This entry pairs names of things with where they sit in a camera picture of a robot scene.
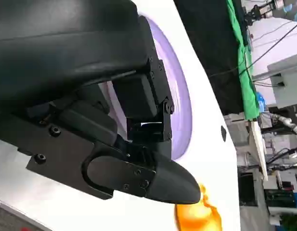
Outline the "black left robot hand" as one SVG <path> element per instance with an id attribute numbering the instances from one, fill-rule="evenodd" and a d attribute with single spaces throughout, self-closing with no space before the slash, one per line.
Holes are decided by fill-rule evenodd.
<path id="1" fill-rule="evenodd" d="M 171 158 L 175 111 L 149 23 L 130 0 L 0 0 L 0 140 L 30 171 L 107 200 L 195 204 Z"/>

